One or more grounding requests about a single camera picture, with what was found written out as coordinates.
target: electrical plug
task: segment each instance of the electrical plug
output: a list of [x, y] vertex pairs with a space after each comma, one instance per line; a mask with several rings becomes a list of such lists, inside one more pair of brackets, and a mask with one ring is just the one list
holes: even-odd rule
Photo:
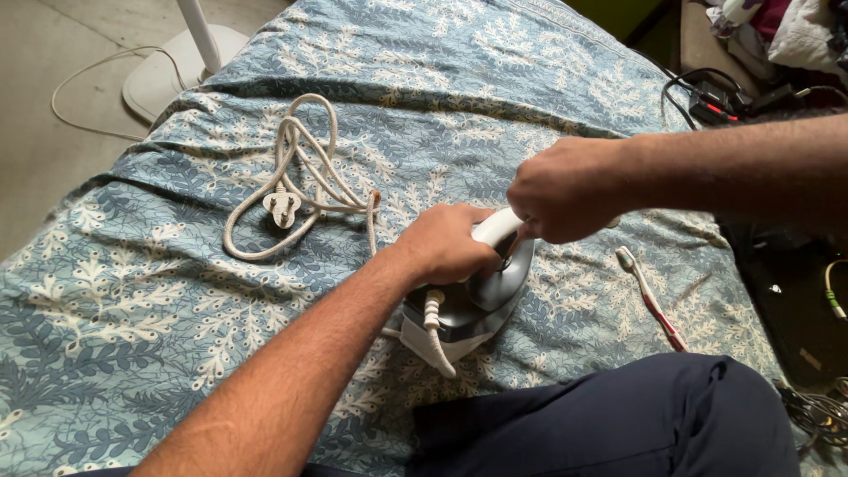
[[266, 195], [262, 205], [279, 228], [289, 228], [294, 224], [294, 212], [300, 208], [300, 197], [290, 192], [275, 192]]

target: right hand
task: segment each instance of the right hand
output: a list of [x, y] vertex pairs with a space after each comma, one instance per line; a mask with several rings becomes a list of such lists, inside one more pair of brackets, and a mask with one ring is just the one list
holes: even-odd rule
[[641, 208], [621, 167], [630, 139], [564, 137], [524, 161], [506, 197], [525, 220], [524, 239], [552, 244], [584, 239], [616, 216]]

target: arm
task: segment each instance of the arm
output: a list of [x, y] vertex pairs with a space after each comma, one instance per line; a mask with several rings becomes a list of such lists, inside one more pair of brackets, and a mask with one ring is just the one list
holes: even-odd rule
[[518, 168], [525, 236], [579, 240], [649, 207], [848, 233], [848, 115], [629, 139], [566, 137]]
[[392, 310], [415, 286], [452, 283], [500, 257], [471, 238], [492, 213], [426, 210], [358, 272], [226, 379], [139, 466], [154, 475], [299, 475], [327, 416]]

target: bedsheet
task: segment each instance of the bedsheet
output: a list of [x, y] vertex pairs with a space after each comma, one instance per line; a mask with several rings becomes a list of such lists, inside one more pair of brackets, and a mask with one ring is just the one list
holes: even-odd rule
[[[298, 1], [220, 73], [182, 93], [147, 140], [64, 199], [3, 262], [0, 473], [138, 463], [365, 262], [361, 216], [334, 213], [268, 261], [222, 249], [227, 215], [271, 174], [276, 127], [298, 95], [334, 105], [337, 166], [354, 190], [382, 192], [384, 246], [440, 201], [505, 206], [516, 166], [559, 137], [682, 131], [681, 118], [662, 113], [665, 80], [555, 0]], [[319, 106], [302, 106], [298, 117], [327, 137]], [[238, 247], [279, 240], [264, 216], [259, 206], [243, 217]], [[669, 352], [616, 261], [622, 244], [693, 351], [780, 376], [711, 217], [643, 210], [578, 243], [539, 243], [516, 312], [458, 362], [457, 379], [378, 338], [310, 460], [402, 474], [413, 406]], [[820, 462], [805, 462], [805, 473], [832, 470]]]

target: bed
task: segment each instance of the bed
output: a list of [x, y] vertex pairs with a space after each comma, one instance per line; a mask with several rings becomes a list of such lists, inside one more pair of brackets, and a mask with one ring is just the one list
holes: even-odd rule
[[[364, 263], [361, 216], [330, 213], [267, 261], [235, 260], [221, 246], [230, 211], [270, 176], [276, 127], [300, 94], [333, 104], [338, 166], [357, 191], [381, 191], [384, 246], [440, 201], [505, 206], [516, 166], [558, 137], [682, 131], [673, 110], [663, 114], [665, 80], [556, 0], [299, 0], [3, 262], [0, 473], [138, 463]], [[320, 106], [298, 117], [327, 137]], [[240, 249], [280, 239], [264, 217], [260, 206], [243, 217]], [[623, 244], [693, 351], [781, 376], [711, 217], [643, 210], [578, 243], [539, 243], [516, 312], [458, 363], [457, 379], [377, 339], [310, 461], [399, 475], [413, 450], [414, 406], [669, 352], [616, 261]], [[806, 459], [804, 475], [839, 473], [823, 462]]]

